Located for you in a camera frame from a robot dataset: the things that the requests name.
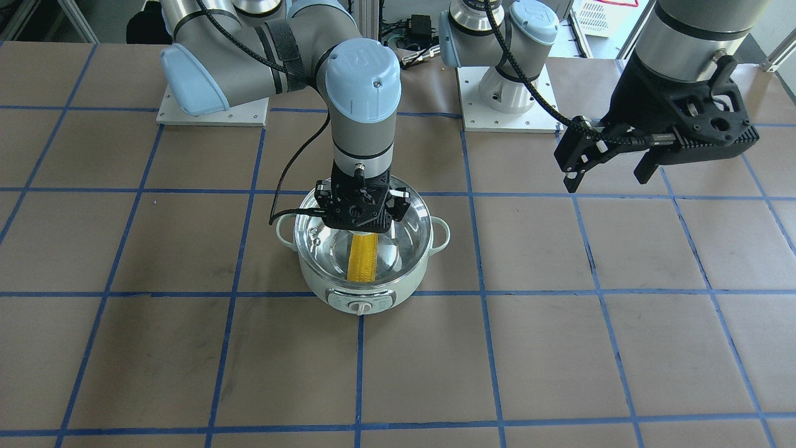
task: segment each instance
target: pot handle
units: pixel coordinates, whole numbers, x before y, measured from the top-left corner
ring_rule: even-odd
[[[276,237],[279,239],[279,242],[284,244],[288,249],[293,250],[294,252],[298,252],[299,248],[296,246],[296,243],[290,242],[282,237],[282,222],[286,218],[293,218],[295,214],[284,214],[276,220]]]
[[[451,228],[447,225],[447,222],[445,222],[442,218],[437,218],[436,216],[432,216],[431,217],[431,224],[432,225],[437,224],[440,227],[442,227],[443,230],[445,230],[445,241],[439,246],[436,246],[436,247],[432,246],[428,250],[428,256],[429,257],[431,255],[434,255],[435,253],[439,252],[440,250],[445,249],[447,247],[447,244],[449,242],[451,242]]]

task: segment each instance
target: white cooking pot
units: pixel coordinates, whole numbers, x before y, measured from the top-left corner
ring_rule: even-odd
[[[296,216],[293,241],[282,234],[284,215],[276,222],[277,238],[298,252],[304,280],[321,300],[351,314],[374,314],[390,309],[417,290],[426,273],[428,258],[445,249],[451,240],[451,228],[440,218],[431,216],[420,195],[409,185],[392,177],[392,187],[406,187],[410,207],[404,219],[394,222],[385,234],[379,234],[376,280],[360,283],[346,280],[349,251],[353,234],[327,227],[321,218]],[[317,207],[310,192],[301,208]],[[445,231],[445,241],[434,247],[433,224]]]

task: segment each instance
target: yellow corn cob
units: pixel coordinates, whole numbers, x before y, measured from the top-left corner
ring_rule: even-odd
[[[378,234],[357,235],[351,240],[348,280],[360,283],[376,280]]]

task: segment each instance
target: white mounting plate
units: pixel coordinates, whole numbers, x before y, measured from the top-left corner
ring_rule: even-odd
[[[163,101],[158,111],[158,123],[171,126],[265,126],[265,114],[268,111],[268,98],[252,101],[230,108],[228,111],[214,112],[205,115],[188,115],[180,109],[174,98],[171,87],[166,86]]]
[[[458,93],[462,100],[464,130],[479,132],[535,132],[552,134],[560,123],[542,109],[539,104],[520,115],[507,114],[492,109],[478,94],[478,83],[489,67],[462,67],[456,70]],[[537,80],[537,90],[554,107],[553,95],[547,67],[542,68]]]

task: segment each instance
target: white wall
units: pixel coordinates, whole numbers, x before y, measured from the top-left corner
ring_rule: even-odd
[[[774,51],[779,42],[796,28],[796,2],[794,0],[771,0],[760,22],[751,35],[766,54]],[[779,67],[779,74],[792,91],[796,91],[796,55]]]

